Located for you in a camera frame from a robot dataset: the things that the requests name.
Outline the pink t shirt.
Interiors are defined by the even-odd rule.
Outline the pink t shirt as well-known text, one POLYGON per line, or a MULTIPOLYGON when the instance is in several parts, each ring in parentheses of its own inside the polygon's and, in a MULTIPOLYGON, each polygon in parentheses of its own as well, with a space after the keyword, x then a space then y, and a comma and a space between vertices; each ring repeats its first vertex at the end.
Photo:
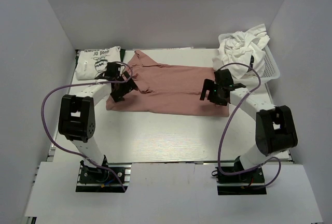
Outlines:
POLYGON ((137 89, 120 102, 111 97, 106 109, 158 114, 228 117, 228 106, 200 100, 205 79, 214 79, 211 67, 161 64, 140 50, 128 65, 137 89))

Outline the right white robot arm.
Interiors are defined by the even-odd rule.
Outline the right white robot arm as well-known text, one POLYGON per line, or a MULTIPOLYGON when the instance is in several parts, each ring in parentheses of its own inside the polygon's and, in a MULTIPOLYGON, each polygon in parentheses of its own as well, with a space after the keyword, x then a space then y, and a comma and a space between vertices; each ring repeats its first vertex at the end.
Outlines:
POLYGON ((232 172, 226 172, 217 162, 217 170, 225 176, 235 176, 252 172, 263 166, 275 155, 296 147, 298 138, 291 109, 275 106, 254 98, 253 90, 242 83, 234 83, 228 69, 219 69, 214 80, 205 79, 200 100, 208 100, 217 105, 235 105, 255 121, 255 143, 244 154, 238 156, 232 172))

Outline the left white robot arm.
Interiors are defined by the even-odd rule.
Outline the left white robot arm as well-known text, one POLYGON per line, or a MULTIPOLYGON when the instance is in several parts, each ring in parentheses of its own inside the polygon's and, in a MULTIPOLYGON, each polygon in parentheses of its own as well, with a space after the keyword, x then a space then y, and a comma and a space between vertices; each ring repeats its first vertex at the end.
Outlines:
POLYGON ((132 77, 133 70, 128 64, 111 62, 95 82, 77 84, 85 88, 77 94, 62 97, 58 132, 78 149, 72 154, 81 156, 86 167, 107 167, 107 158, 94 139, 95 106, 106 96, 122 100, 124 95, 137 88, 132 77))

